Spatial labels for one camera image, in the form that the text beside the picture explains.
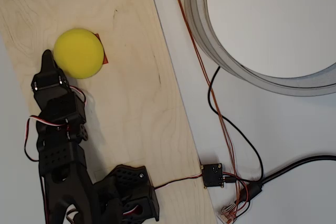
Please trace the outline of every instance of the white surface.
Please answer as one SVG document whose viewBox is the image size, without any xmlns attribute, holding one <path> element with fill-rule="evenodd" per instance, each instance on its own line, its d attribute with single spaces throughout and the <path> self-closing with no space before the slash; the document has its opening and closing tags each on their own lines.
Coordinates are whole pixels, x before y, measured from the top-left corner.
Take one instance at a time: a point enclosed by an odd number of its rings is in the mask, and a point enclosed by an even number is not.
<svg viewBox="0 0 336 224">
<path fill-rule="evenodd" d="M 176 0 L 155 0 L 202 163 L 230 162 L 218 117 L 209 109 L 207 85 Z M 215 64 L 203 60 L 212 76 Z M 266 173 L 310 154 L 336 154 L 336 94 L 298 98 L 274 94 L 221 70 L 214 84 L 221 111 L 253 142 Z M 232 127 L 241 175 L 258 177 L 258 160 Z M 236 223 L 334 223 L 336 162 L 316 162 L 264 187 Z M 233 186 L 209 190 L 215 210 L 230 202 Z"/>
<path fill-rule="evenodd" d="M 38 166 L 30 162 L 23 151 L 28 108 L 1 36 L 0 88 L 0 222 L 44 223 Z M 34 131 L 30 136 L 30 140 L 36 137 Z M 37 154 L 34 142 L 29 146 L 31 154 Z"/>
<path fill-rule="evenodd" d="M 243 66 L 291 78 L 336 62 L 335 0 L 207 0 L 212 27 Z"/>
</svg>

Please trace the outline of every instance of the yellow ball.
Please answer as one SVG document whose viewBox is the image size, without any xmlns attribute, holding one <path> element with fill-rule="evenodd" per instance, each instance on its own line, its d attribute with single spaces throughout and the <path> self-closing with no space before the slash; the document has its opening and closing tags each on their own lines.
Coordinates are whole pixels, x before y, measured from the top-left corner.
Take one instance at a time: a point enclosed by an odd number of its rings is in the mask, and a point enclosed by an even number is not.
<svg viewBox="0 0 336 224">
<path fill-rule="evenodd" d="M 54 60 L 66 73 L 77 79 L 96 74 L 104 60 L 100 40 L 85 29 L 72 29 L 63 33 L 54 46 Z"/>
</svg>

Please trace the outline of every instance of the plywood surface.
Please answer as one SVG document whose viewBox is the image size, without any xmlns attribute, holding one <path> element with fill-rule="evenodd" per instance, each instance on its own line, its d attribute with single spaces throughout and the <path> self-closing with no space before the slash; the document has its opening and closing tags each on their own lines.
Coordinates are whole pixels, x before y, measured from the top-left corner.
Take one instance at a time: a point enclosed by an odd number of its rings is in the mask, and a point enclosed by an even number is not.
<svg viewBox="0 0 336 224">
<path fill-rule="evenodd" d="M 98 33 L 109 63 L 86 80 L 92 179 L 145 165 L 154 185 L 197 174 L 199 161 L 153 0 L 0 0 L 0 32 L 32 114 L 41 54 L 74 27 Z M 215 223 L 201 179 L 157 192 L 160 223 Z"/>
</svg>

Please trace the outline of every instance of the robotic arm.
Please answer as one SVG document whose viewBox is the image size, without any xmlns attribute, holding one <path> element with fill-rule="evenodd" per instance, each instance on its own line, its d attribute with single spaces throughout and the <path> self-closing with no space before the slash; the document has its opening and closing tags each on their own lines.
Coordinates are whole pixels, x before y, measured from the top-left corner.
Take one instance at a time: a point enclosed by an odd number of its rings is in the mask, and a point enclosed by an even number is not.
<svg viewBox="0 0 336 224">
<path fill-rule="evenodd" d="M 62 224 L 70 205 L 78 214 L 75 224 L 140 224 L 159 220 L 159 204 L 144 166 L 119 165 L 103 180 L 93 184 L 87 172 L 88 140 L 85 104 L 69 86 L 50 50 L 42 55 L 40 73 L 34 75 L 34 99 L 40 118 L 59 127 L 36 123 L 39 174 L 45 184 L 45 213 L 48 224 Z M 134 207 L 137 211 L 125 214 Z"/>
</svg>

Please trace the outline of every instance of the red tag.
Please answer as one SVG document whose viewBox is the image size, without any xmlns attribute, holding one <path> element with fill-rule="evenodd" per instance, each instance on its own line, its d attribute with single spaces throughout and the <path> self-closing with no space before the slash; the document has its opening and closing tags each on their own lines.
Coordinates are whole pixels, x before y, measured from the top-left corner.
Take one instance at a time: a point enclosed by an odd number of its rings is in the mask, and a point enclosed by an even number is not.
<svg viewBox="0 0 336 224">
<path fill-rule="evenodd" d="M 99 34 L 94 34 L 98 39 L 99 41 L 101 42 L 100 40 L 100 37 L 99 37 Z M 106 57 L 106 54 L 105 54 L 105 50 L 104 50 L 104 60 L 103 60 L 103 64 L 107 64 L 109 63 L 109 61 L 107 60 L 107 57 Z"/>
</svg>

